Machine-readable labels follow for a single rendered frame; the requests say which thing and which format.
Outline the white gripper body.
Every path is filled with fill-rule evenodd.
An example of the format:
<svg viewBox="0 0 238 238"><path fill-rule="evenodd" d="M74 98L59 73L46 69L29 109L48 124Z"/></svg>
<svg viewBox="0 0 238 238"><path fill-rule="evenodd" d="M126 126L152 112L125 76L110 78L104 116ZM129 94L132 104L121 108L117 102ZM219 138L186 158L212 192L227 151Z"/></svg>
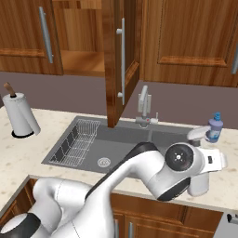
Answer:
<svg viewBox="0 0 238 238"><path fill-rule="evenodd" d="M211 129L211 126L201 126L192 129L187 134L187 140L192 146L199 146L200 140L206 137L206 133Z"/></svg>

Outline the blue spray bottle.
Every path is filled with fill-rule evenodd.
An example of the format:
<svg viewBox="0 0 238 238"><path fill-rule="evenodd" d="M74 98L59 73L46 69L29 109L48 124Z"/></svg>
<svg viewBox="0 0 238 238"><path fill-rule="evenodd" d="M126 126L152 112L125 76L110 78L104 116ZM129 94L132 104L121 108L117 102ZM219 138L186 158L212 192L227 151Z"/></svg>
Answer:
<svg viewBox="0 0 238 238"><path fill-rule="evenodd" d="M206 133L207 139L211 143L215 143L218 141L220 132L223 127L223 122L221 121L221 113L215 112L213 114L213 118L208 120L208 125L210 129Z"/></svg>

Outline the silver sink tap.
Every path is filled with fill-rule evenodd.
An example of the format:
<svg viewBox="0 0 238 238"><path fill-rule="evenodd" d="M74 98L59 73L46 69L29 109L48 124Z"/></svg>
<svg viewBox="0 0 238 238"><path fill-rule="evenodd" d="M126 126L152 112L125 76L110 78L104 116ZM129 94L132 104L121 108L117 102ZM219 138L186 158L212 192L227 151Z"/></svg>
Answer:
<svg viewBox="0 0 238 238"><path fill-rule="evenodd" d="M141 128L146 128L148 125L158 124L157 115L155 118L149 118L147 116L148 108L150 106L149 99L150 95L148 94L148 87L144 86L139 96L139 111L142 112L142 116L136 118L136 123L139 124Z"/></svg>

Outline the grey kitchen sink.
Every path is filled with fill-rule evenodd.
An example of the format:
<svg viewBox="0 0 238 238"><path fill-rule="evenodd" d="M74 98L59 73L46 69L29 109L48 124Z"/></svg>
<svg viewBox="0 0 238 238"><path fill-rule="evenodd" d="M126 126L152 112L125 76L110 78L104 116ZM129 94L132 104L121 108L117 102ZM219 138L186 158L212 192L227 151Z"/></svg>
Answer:
<svg viewBox="0 0 238 238"><path fill-rule="evenodd" d="M97 136L89 152L86 154L86 158L79 166L51 164L49 159L57 150L60 143L66 138L66 134L73 127L77 119L100 121ZM158 125L141 128L135 122L129 121L120 121L115 128L109 128L106 119L75 116L43 160L43 164L106 174L138 143L151 141L161 154L165 154L166 149L170 145L177 142L187 142L187 134L190 131L190 128L180 126Z"/></svg>

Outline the wooden base cabinet door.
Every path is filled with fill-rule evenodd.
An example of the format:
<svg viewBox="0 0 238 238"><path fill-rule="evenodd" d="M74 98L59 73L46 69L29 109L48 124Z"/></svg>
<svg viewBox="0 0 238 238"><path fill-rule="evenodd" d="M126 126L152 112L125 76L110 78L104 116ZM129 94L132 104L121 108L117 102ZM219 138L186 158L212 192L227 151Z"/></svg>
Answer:
<svg viewBox="0 0 238 238"><path fill-rule="evenodd" d="M159 222L146 218L125 216L125 238L128 238L128 224L133 222L134 238L213 238L211 231L192 229L176 224Z"/></svg>
<svg viewBox="0 0 238 238"><path fill-rule="evenodd" d="M121 213L114 212L113 219L118 219L119 221L119 238L125 237L125 217Z"/></svg>

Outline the wooden base cabinet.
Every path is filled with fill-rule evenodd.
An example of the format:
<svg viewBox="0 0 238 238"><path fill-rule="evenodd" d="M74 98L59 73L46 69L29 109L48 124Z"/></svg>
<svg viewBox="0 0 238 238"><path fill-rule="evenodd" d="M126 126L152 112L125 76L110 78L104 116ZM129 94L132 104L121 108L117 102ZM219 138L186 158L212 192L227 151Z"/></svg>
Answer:
<svg viewBox="0 0 238 238"><path fill-rule="evenodd" d="M10 207L0 218L0 229L15 216L27 212L35 203L33 198L33 186L36 182L35 178L30 178L26 185L21 189Z"/></svg>

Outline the grey dishwasher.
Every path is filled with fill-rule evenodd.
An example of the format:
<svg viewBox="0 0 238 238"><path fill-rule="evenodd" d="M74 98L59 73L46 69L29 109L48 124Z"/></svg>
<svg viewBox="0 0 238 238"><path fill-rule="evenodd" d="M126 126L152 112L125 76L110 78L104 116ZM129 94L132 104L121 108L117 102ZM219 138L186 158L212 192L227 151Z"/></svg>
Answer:
<svg viewBox="0 0 238 238"><path fill-rule="evenodd" d="M238 238L238 212L222 215L213 238Z"/></svg>

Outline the white paper towel roll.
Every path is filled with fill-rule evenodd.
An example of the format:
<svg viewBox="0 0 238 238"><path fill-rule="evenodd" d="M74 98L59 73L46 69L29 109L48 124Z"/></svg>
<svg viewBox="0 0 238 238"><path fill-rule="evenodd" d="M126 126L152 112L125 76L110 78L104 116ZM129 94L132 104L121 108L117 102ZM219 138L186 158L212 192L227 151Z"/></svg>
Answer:
<svg viewBox="0 0 238 238"><path fill-rule="evenodd" d="M15 138L26 138L32 134L38 135L41 131L32 109L23 93L17 93L15 98L3 96L7 115L12 125L12 135Z"/></svg>

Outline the wooden paper towel holder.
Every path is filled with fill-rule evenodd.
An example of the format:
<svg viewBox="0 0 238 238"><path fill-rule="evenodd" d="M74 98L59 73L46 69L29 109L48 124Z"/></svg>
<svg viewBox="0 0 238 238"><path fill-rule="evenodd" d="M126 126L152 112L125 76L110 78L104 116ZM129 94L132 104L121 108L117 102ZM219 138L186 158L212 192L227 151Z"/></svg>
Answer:
<svg viewBox="0 0 238 238"><path fill-rule="evenodd" d="M25 96L22 93L16 93L10 83L4 83L4 88L8 91L8 94L3 97L3 102L12 125L12 136L17 139L31 136L33 130L21 111L22 107L26 106Z"/></svg>

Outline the wooden wall cabinet door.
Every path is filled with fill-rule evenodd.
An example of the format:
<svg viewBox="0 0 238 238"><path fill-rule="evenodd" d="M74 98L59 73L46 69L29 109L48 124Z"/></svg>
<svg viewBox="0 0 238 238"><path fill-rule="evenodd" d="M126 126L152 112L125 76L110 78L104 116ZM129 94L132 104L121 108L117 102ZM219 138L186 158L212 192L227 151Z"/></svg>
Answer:
<svg viewBox="0 0 238 238"><path fill-rule="evenodd" d="M39 7L46 13L52 64L46 55ZM63 75L52 0L0 0L0 72Z"/></svg>
<svg viewBox="0 0 238 238"><path fill-rule="evenodd" d="M108 127L115 127L139 81L143 0L101 0ZM126 97L118 98L121 83L121 35L126 25Z"/></svg>
<svg viewBox="0 0 238 238"><path fill-rule="evenodd" d="M148 0L143 79L238 87L238 0Z"/></svg>

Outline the wooden wall cabinet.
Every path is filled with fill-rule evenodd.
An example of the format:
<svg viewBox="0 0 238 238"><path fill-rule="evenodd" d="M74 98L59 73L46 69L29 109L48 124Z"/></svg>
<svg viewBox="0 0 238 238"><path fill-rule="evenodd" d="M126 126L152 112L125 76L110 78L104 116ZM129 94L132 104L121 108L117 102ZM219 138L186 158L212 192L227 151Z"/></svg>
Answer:
<svg viewBox="0 0 238 238"><path fill-rule="evenodd" d="M65 74L104 76L101 0L52 0Z"/></svg>

